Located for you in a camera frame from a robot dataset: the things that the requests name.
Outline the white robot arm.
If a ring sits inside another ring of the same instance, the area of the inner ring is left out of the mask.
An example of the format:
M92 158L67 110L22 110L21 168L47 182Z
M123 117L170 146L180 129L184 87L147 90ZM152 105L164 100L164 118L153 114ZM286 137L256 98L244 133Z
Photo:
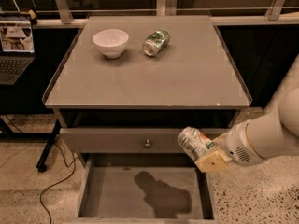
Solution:
M261 164L299 155L299 56L281 81L264 115L235 125L214 139L215 146L195 162L202 172Z

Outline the white gripper with vent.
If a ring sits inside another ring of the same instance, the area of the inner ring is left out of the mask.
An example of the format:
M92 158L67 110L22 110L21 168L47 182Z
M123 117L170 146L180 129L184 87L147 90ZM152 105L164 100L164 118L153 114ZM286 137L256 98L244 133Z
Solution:
M223 171L230 167L230 162L248 167L265 162L252 147L247 136L249 121L244 121L235 125L227 133L223 133L214 138L213 141L222 141L223 150L216 149L207 153L203 158L195 161L195 165L202 172Z

